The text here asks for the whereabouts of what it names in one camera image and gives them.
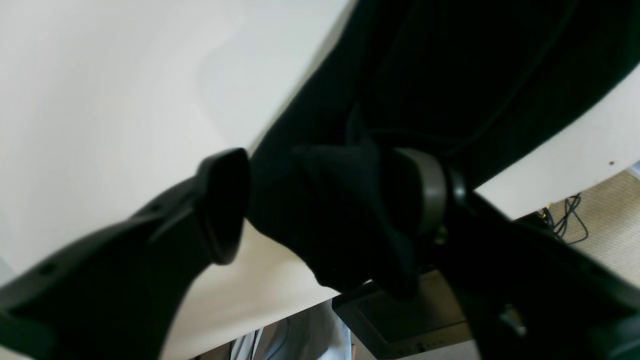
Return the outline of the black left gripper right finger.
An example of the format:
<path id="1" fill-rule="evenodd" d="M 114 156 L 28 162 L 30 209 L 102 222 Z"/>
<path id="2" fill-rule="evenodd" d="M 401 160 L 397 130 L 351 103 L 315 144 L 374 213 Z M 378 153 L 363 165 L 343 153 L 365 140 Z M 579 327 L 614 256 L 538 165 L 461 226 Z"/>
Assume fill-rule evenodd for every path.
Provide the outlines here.
<path id="1" fill-rule="evenodd" d="M 418 263 L 445 278 L 483 360 L 637 360 L 639 289 L 539 228 L 512 221 L 429 153 L 395 152 L 420 203 Z"/>

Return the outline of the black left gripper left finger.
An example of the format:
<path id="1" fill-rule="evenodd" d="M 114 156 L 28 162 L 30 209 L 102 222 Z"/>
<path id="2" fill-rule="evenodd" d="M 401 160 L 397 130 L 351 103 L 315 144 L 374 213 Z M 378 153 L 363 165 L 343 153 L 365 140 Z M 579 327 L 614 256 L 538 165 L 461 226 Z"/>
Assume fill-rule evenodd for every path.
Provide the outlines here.
<path id="1" fill-rule="evenodd" d="M 34 360 L 157 360 L 192 283 L 235 259 L 249 205 L 244 148 L 1 288 L 1 345 Z"/>

